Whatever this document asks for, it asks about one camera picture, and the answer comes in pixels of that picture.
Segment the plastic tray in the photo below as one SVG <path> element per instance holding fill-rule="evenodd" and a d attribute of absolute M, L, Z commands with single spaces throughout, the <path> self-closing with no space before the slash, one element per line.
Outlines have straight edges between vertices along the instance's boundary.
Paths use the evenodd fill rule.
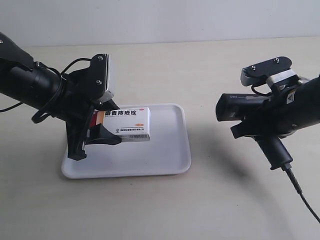
<path fill-rule="evenodd" d="M 126 105 L 150 109 L 150 141 L 115 146 L 87 145 L 87 158 L 75 161 L 65 152 L 62 173 L 71 179 L 174 175 L 191 165 L 184 110 L 177 104 Z"/>

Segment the white tray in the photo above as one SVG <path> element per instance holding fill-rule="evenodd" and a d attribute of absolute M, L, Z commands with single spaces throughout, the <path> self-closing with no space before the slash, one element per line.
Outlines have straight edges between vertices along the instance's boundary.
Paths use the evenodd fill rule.
<path fill-rule="evenodd" d="M 123 142 L 115 146 L 87 145 L 87 158 L 75 161 L 65 152 L 62 172 L 67 178 L 114 178 L 173 175 L 191 165 L 184 110 L 176 104 L 126 105 L 150 109 L 150 141 Z"/>

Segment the table surface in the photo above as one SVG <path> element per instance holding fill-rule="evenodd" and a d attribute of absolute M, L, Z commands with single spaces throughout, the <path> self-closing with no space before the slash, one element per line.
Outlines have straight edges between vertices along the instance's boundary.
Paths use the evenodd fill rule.
<path fill-rule="evenodd" d="M 222 93 L 250 93 L 241 68 L 277 56 L 309 78 L 320 72 L 320 37 L 26 48 L 62 70 L 109 53 L 115 102 L 176 103 L 185 110 L 192 155 L 181 175 L 66 179 L 65 125 L 31 121 L 22 105 L 0 117 L 0 238 L 24 240 L 316 240 L 320 227 L 286 174 L 271 171 L 258 145 L 217 122 Z M 79 63 L 74 69 L 83 67 Z M 0 96 L 1 108 L 15 101 Z M 293 171 L 320 213 L 320 125 L 286 138 Z"/>

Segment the beige table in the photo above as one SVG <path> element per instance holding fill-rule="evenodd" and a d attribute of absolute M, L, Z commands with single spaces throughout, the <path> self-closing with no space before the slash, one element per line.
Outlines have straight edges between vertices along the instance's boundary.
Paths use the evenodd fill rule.
<path fill-rule="evenodd" d="M 69 180 L 61 174 L 65 126 L 31 121 L 21 106 L 0 115 L 2 240 L 317 240 L 320 226 L 258 145 L 218 123 L 222 93 L 250 93 L 241 68 L 287 56 L 305 77 L 320 72 L 320 37 L 173 44 L 31 47 L 62 70 L 109 53 L 118 104 L 177 103 L 185 110 L 192 164 L 175 176 Z M 0 96 L 5 108 L 14 100 Z M 320 125 L 284 140 L 304 194 L 320 213 Z"/>

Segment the white wall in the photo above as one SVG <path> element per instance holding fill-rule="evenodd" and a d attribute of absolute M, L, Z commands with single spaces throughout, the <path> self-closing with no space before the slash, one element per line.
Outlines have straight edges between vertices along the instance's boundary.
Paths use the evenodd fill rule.
<path fill-rule="evenodd" d="M 0 32 L 21 46 L 320 35 L 318 0 L 2 0 Z"/>

